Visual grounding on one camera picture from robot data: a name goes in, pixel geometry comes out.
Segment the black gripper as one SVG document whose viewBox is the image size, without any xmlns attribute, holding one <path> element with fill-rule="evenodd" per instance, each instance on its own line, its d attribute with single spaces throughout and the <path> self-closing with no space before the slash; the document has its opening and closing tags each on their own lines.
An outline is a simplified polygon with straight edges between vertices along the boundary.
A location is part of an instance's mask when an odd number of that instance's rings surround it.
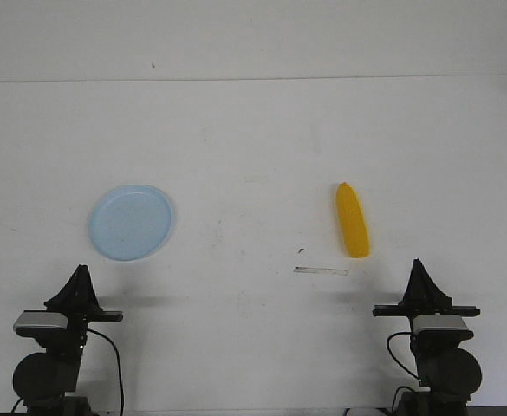
<svg viewBox="0 0 507 416">
<path fill-rule="evenodd" d="M 122 311 L 104 311 L 94 292 L 89 268 L 80 264 L 59 293 L 44 303 L 47 311 L 92 311 L 88 313 L 65 313 L 68 318 L 67 331 L 71 342 L 84 347 L 87 330 L 93 322 L 121 322 Z"/>
<path fill-rule="evenodd" d="M 452 299 L 438 288 L 418 258 L 413 259 L 408 284 L 400 305 L 375 305 L 373 308 L 373 316 L 375 317 L 407 318 L 410 322 L 411 332 L 411 323 L 415 317 L 435 314 L 460 315 L 464 320 L 479 316 L 481 310 L 475 306 L 452 306 Z M 444 333 L 413 334 L 413 336 L 419 342 L 462 342 L 457 336 L 449 336 Z"/>
</svg>

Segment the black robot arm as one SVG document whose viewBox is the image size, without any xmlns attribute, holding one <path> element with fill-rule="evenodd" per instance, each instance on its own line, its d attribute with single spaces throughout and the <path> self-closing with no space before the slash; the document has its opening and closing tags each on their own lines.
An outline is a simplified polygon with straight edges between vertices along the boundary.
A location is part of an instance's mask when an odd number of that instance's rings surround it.
<svg viewBox="0 0 507 416">
<path fill-rule="evenodd" d="M 123 313 L 103 309 L 94 292 L 87 265 L 80 264 L 44 310 L 24 310 L 13 330 L 43 349 L 24 357 L 16 366 L 12 386 L 28 415 L 95 415 L 89 398 L 75 396 L 88 335 L 110 345 L 106 335 L 92 330 L 93 322 L 121 322 Z"/>
<path fill-rule="evenodd" d="M 405 293 L 399 303 L 374 306 L 375 317 L 402 317 L 407 331 L 386 339 L 393 361 L 419 384 L 396 388 L 385 415 L 467 415 L 467 403 L 481 386 L 483 374 L 476 357 L 460 344 L 474 337 L 465 318 L 480 315 L 475 306 L 456 305 L 431 279 L 420 259 L 413 260 Z M 409 338 L 414 371 L 403 364 L 391 347 L 399 336 Z"/>
</svg>

